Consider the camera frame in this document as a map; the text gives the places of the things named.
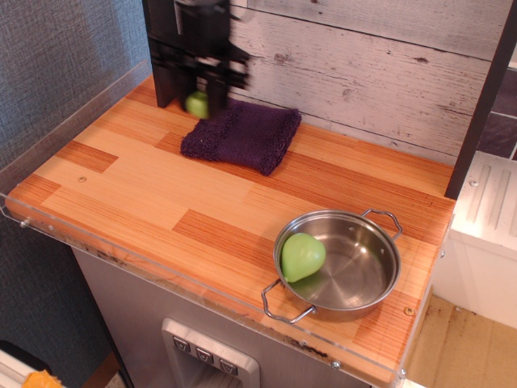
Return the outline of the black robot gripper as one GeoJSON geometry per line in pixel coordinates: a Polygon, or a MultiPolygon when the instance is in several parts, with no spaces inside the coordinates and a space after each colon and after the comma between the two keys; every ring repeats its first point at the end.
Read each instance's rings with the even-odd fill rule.
{"type": "Polygon", "coordinates": [[[208,117],[227,107],[229,88],[244,89],[250,55],[230,42],[229,1],[160,1],[151,10],[151,58],[178,77],[179,103],[207,81],[208,117]]]}

